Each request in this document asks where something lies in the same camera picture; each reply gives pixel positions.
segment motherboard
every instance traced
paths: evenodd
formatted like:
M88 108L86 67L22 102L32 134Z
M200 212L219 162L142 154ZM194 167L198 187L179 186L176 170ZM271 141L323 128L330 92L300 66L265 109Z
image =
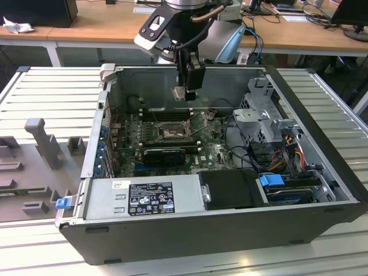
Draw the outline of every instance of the motherboard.
M116 175L196 174L235 168L224 144L225 126L224 118L210 111L130 114L112 126Z

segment copper pipe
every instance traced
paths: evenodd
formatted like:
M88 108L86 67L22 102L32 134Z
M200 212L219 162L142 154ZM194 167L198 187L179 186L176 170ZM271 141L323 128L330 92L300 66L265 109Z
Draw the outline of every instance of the copper pipe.
M223 10L225 9L224 5L218 6L217 8L215 8L214 10L210 11L209 13L204 14L203 16L196 16L196 17L192 17L191 21L193 23L200 23L202 21L205 21L207 19L210 19L216 15L218 15L219 13L221 13Z

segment aluminum profile table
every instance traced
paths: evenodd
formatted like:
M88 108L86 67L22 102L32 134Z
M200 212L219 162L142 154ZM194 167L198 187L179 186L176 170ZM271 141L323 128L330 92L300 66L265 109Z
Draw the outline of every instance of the aluminum profile table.
M99 67L31 67L16 72L0 94L1 136L34 143L24 130L28 118L43 118L45 131L59 143L70 136L88 141L103 84Z
M366 184L368 132L364 123L315 74L305 70L280 73ZM84 262L53 220L4 223L0 225L0 260L0 275L367 275L368 216L336 225L311 244L98 267Z
M306 70L279 70L332 144L368 187L368 127L317 75ZM281 106L292 118L284 102Z

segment power supply label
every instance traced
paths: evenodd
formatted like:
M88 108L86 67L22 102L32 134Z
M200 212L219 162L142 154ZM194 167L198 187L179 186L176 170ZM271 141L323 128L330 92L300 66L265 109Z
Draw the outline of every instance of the power supply label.
M129 215L168 213L175 213L172 182L129 185Z

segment white label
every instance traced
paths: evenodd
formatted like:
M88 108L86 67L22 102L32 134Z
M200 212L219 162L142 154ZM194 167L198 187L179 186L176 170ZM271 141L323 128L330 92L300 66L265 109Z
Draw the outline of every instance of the white label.
M16 194L14 193L3 193L3 194L0 194L0 197L15 197Z
M162 205L163 209L171 209L174 207L174 204L165 204L165 205Z
M130 180L113 181L113 189L127 189L130 184Z

